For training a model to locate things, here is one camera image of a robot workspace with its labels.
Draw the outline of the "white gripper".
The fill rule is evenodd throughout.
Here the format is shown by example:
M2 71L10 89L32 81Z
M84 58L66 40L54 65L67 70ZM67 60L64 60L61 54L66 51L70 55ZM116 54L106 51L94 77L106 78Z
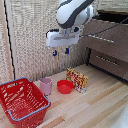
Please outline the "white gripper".
M53 47L53 56L57 56L55 47L76 44L79 40L80 28L71 29L51 29L46 33L46 45ZM70 53L70 48L65 48L65 54Z

